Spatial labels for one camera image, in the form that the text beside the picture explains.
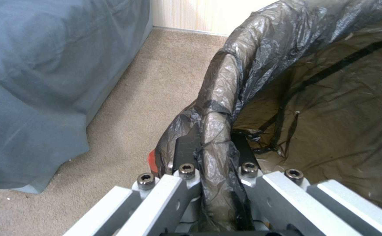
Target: wall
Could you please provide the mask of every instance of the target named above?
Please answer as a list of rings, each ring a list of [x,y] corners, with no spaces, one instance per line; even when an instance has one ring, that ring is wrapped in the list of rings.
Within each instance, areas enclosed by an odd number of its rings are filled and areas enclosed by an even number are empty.
[[[229,35],[253,11],[275,0],[151,0],[153,24]]]

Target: trash bag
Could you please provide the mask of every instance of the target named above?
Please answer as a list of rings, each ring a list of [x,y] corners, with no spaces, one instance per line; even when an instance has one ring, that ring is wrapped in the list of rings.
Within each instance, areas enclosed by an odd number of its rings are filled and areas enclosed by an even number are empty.
[[[382,0],[283,0],[253,12],[160,138],[159,176],[195,127],[201,230],[253,229],[232,133],[264,173],[336,179],[382,208]]]

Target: red object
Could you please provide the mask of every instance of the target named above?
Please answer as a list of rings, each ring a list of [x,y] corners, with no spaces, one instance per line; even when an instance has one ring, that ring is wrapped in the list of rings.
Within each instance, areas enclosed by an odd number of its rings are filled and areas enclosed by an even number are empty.
[[[155,150],[153,149],[149,153],[149,157],[147,158],[147,161],[149,162],[150,170],[152,171],[152,174],[155,176],[158,176],[158,166],[156,165],[155,161]]]

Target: bolt head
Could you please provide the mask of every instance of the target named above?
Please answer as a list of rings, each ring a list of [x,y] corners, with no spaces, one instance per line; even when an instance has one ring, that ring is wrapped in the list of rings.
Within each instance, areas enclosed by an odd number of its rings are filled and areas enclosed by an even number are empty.
[[[168,164],[167,164],[167,167],[168,167],[169,171],[172,171],[172,169],[173,169],[173,161],[170,160],[168,162]]]
[[[241,173],[248,178],[255,178],[258,175],[258,166],[252,162],[245,162],[241,166]]]
[[[179,171],[179,176],[185,180],[192,179],[195,176],[195,167],[191,163],[182,164],[179,167],[178,171]]]
[[[284,171],[284,175],[297,185],[300,185],[304,178],[303,172],[296,169],[287,169]]]
[[[137,177],[139,189],[149,190],[155,186],[155,176],[152,173],[143,173]]]

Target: bed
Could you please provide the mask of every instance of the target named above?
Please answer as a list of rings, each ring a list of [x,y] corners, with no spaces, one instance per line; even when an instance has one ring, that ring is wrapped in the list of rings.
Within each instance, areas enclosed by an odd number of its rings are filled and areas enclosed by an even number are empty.
[[[0,188],[42,192],[152,30],[149,0],[0,0]]]

